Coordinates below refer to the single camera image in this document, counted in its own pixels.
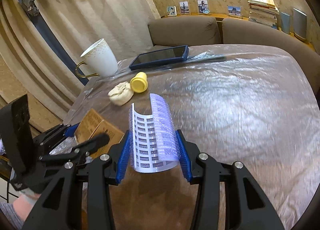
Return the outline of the person left hand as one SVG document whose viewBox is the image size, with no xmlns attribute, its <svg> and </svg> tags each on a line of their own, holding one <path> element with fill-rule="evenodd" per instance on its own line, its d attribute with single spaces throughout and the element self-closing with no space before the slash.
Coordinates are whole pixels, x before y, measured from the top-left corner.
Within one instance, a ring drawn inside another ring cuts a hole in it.
<svg viewBox="0 0 320 230">
<path fill-rule="evenodd" d="M 41 194 L 35 193 L 29 188 L 20 191 L 20 193 L 20 197 L 13 202 L 13 207 L 18 217 L 25 221 Z"/>
</svg>

